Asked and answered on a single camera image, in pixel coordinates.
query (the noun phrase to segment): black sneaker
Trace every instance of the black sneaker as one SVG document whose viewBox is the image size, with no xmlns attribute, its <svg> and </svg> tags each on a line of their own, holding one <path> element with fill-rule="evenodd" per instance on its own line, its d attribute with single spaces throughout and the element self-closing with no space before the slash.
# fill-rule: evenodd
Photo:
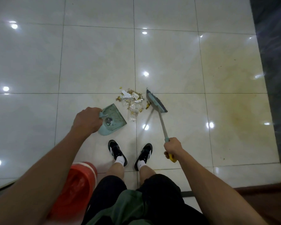
<svg viewBox="0 0 281 225">
<path fill-rule="evenodd" d="M 135 162 L 135 164 L 134 164 L 134 169 L 135 169 L 136 171 L 138 171 L 138 161 L 139 161 L 139 160 L 143 160 L 143 161 L 145 161 L 145 163 L 147 163 L 147 160 L 151 157 L 152 152 L 153 152 L 152 144 L 147 143 L 147 144 L 143 147 L 140 156 L 138 157 L 138 159 L 136 160 L 136 162 Z"/>
<path fill-rule="evenodd" d="M 109 149 L 110 154 L 114 157 L 115 160 L 118 156 L 123 156 L 125 159 L 124 166 L 127 165 L 128 162 L 127 162 L 126 157 L 120 150 L 120 146 L 114 140 L 110 140 L 108 142 L 108 149 Z"/>
</svg>

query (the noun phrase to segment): black shorts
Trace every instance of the black shorts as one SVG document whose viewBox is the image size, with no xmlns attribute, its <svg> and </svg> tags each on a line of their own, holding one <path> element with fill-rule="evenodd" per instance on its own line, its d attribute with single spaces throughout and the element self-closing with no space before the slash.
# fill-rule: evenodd
<svg viewBox="0 0 281 225">
<path fill-rule="evenodd" d="M 101 210 L 113 206 L 120 193 L 126 189 L 123 180 L 117 176 L 103 178 L 90 198 L 82 225 Z M 145 219 L 151 220 L 153 224 L 185 224 L 190 220 L 198 224 L 209 224 L 202 213 L 184 203 L 180 188 L 165 175 L 151 176 L 137 191 L 142 192 L 143 200 L 148 204 Z"/>
</svg>

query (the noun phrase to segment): bucket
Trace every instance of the bucket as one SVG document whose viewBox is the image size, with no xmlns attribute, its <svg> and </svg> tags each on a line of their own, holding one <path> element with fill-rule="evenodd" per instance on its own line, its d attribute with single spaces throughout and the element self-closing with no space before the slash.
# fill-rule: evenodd
<svg viewBox="0 0 281 225">
<path fill-rule="evenodd" d="M 90 162 L 73 163 L 64 188 L 47 218 L 70 221 L 84 214 L 97 185 L 97 175 L 95 166 Z"/>
</svg>

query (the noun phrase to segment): white tile floor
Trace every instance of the white tile floor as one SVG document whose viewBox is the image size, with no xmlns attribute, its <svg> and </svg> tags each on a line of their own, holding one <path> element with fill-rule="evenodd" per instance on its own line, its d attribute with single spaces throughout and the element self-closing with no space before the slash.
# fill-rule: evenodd
<svg viewBox="0 0 281 225">
<path fill-rule="evenodd" d="M 127 120 L 115 102 L 120 86 L 156 93 L 169 136 L 233 187 L 281 181 L 249 0 L 0 0 L 0 185 L 87 106 L 115 103 Z M 135 189 L 133 165 L 150 142 L 148 165 L 190 190 L 179 163 L 165 159 L 163 138 L 150 108 L 112 135 L 92 135 L 75 161 L 92 162 L 102 178 L 114 139 Z"/>
</svg>

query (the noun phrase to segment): teal dustpan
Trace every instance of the teal dustpan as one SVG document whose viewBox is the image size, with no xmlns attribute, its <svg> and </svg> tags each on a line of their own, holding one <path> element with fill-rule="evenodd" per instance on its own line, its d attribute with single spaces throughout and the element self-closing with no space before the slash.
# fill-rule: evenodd
<svg viewBox="0 0 281 225">
<path fill-rule="evenodd" d="M 105 107 L 100 112 L 99 117 L 103 118 L 103 125 L 101 125 L 98 133 L 103 136 L 109 135 L 127 124 L 114 103 Z"/>
</svg>

